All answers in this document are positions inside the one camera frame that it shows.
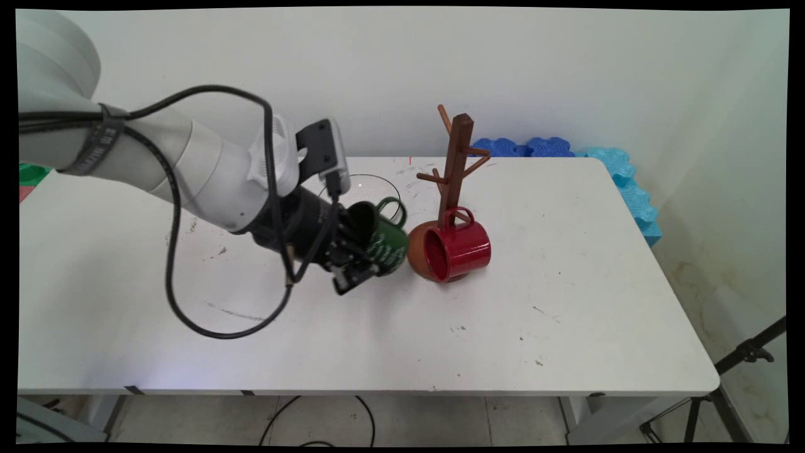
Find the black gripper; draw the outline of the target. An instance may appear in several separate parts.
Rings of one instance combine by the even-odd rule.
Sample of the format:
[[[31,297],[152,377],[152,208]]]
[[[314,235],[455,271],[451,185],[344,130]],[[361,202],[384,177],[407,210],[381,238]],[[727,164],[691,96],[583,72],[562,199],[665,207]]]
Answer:
[[[330,217],[331,204],[301,186],[287,197],[279,198],[284,241],[294,246],[294,255],[302,260],[313,249],[314,241]],[[270,200],[267,199],[258,215],[247,226],[236,230],[237,235],[250,234],[255,243],[279,252]],[[336,211],[335,232],[326,232],[311,263],[330,270],[333,287],[343,296],[379,273],[379,266],[368,256],[357,253],[345,255],[345,240],[362,254],[368,253],[373,235],[373,215],[367,210],[345,210],[342,204]]]

